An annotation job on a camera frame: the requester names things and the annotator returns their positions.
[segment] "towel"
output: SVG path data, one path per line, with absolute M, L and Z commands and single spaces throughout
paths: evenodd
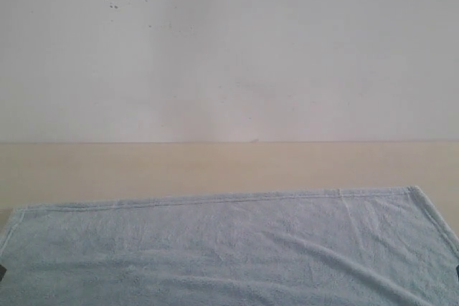
M 45 204 L 0 237 L 0 305 L 458 305 L 417 187 Z

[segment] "dark object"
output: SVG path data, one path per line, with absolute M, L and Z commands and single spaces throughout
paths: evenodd
M 6 268 L 0 264 L 0 281 L 2 281 L 3 276 L 6 274 Z

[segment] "light blue towel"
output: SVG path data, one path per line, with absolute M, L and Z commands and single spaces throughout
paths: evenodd
M 19 208 L 0 304 L 458 305 L 459 241 L 416 187 Z

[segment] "wall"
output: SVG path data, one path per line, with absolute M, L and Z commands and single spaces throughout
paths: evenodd
M 458 0 L 0 0 L 1 142 L 459 139 Z

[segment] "white wall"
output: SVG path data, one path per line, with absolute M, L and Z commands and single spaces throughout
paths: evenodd
M 0 0 L 0 141 L 459 139 L 458 1 Z

